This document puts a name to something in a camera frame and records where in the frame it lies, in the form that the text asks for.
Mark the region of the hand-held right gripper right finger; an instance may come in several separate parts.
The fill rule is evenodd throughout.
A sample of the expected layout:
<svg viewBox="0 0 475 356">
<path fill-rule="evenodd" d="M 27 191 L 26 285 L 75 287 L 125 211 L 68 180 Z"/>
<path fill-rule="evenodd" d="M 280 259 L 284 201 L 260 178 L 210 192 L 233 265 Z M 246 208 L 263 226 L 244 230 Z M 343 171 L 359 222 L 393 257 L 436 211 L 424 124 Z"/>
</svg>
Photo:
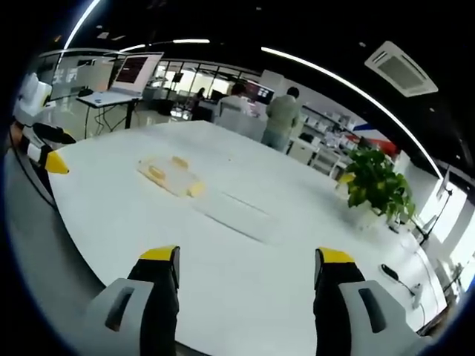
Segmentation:
<svg viewBox="0 0 475 356">
<path fill-rule="evenodd" d="M 317 355 L 421 355 L 431 344 L 409 327 L 404 307 L 366 280 L 343 251 L 315 250 L 314 291 Z"/>
</svg>

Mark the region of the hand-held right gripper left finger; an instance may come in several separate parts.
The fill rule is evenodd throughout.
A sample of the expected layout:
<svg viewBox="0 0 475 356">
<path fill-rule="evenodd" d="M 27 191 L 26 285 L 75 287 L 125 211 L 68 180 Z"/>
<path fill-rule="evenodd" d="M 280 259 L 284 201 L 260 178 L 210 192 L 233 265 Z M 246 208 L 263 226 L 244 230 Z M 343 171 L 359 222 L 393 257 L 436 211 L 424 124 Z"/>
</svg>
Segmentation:
<svg viewBox="0 0 475 356">
<path fill-rule="evenodd" d="M 179 312 L 180 247 L 141 254 L 130 274 L 89 303 L 84 355 L 175 355 Z"/>
</svg>

